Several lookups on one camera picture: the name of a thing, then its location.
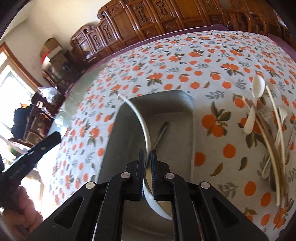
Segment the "plastic spoon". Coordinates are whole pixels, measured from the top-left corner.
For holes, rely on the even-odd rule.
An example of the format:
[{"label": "plastic spoon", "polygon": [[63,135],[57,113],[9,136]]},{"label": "plastic spoon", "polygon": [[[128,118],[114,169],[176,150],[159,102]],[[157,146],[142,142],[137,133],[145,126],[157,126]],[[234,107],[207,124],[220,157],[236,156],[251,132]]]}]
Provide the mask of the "plastic spoon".
[{"label": "plastic spoon", "polygon": [[[281,126],[283,126],[283,123],[284,123],[284,120],[285,118],[287,117],[288,115],[288,112],[285,108],[283,107],[279,107],[279,115],[281,116]],[[279,147],[279,141],[280,141],[280,129],[278,130],[277,132],[277,135],[276,135],[276,141],[275,141],[275,147],[278,148]],[[269,174],[270,174],[270,167],[271,167],[271,162],[270,162],[270,157],[268,158],[267,162],[265,163],[265,166],[262,170],[262,173],[261,173],[261,177],[263,179],[266,179]]]},{"label": "plastic spoon", "polygon": [[[265,81],[264,79],[256,75],[252,82],[252,95],[253,95],[253,103],[255,107],[257,107],[257,100],[263,95],[265,89]],[[255,123],[255,110],[253,106],[251,107],[248,119],[246,121],[246,124],[244,125],[244,132],[249,135],[252,133],[254,123]]]}]

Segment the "orange print tablecloth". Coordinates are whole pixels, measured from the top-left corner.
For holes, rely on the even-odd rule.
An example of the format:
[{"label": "orange print tablecloth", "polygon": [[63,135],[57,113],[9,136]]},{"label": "orange print tablecloth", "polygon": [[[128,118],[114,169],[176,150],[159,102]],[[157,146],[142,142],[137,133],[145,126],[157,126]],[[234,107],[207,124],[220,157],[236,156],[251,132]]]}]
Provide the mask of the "orange print tablecloth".
[{"label": "orange print tablecloth", "polygon": [[[253,77],[262,76],[288,116],[285,146],[295,120],[295,62],[266,36],[235,31],[176,35],[111,59],[89,87],[64,136],[50,185],[58,204],[85,182],[97,180],[114,119],[122,100],[159,91],[183,90],[195,103],[194,182],[208,181],[275,240],[296,207],[294,144],[287,159],[290,206],[278,211],[275,193],[260,177],[268,158],[258,126],[243,133]],[[266,94],[263,105],[271,108]],[[269,123],[276,135],[274,117]]]}]

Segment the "plastic bag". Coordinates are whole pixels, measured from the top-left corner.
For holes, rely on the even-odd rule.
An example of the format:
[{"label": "plastic bag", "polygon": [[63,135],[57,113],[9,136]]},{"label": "plastic bag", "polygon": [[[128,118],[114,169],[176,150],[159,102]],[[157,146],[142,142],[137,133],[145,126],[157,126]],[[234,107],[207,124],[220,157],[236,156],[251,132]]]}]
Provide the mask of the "plastic bag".
[{"label": "plastic bag", "polygon": [[39,87],[40,94],[47,100],[48,103],[55,105],[61,98],[61,93],[53,87]]}]

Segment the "sink basin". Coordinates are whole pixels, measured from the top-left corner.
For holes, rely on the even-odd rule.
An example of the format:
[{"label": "sink basin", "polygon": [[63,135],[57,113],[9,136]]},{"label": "sink basin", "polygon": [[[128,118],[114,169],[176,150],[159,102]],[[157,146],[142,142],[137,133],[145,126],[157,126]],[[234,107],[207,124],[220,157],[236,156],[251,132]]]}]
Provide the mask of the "sink basin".
[{"label": "sink basin", "polygon": [[[139,96],[130,101],[146,122],[152,146],[161,125],[165,121],[170,122],[156,148],[157,158],[168,163],[172,172],[190,181],[194,164],[194,108],[191,96],[175,90]],[[107,182],[123,172],[128,162],[138,159],[140,149],[146,149],[140,122],[133,110],[124,103],[114,122],[98,183]],[[151,208],[151,200],[146,199],[125,202],[122,240],[173,240],[172,221],[158,215]],[[170,202],[152,201],[171,215]]]}]

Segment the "human hand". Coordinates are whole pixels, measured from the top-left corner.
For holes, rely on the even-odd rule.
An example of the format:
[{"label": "human hand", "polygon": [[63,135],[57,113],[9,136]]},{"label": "human hand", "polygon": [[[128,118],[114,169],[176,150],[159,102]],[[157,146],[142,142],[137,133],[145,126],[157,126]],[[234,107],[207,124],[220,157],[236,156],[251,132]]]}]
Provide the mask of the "human hand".
[{"label": "human hand", "polygon": [[29,229],[30,233],[43,222],[43,218],[35,210],[34,203],[31,199],[29,199],[27,191],[24,187],[18,187],[16,193],[18,195],[18,206],[22,214],[5,209],[2,213],[2,218],[14,236],[19,241],[23,241],[26,237],[17,226],[23,225],[24,228]]}]

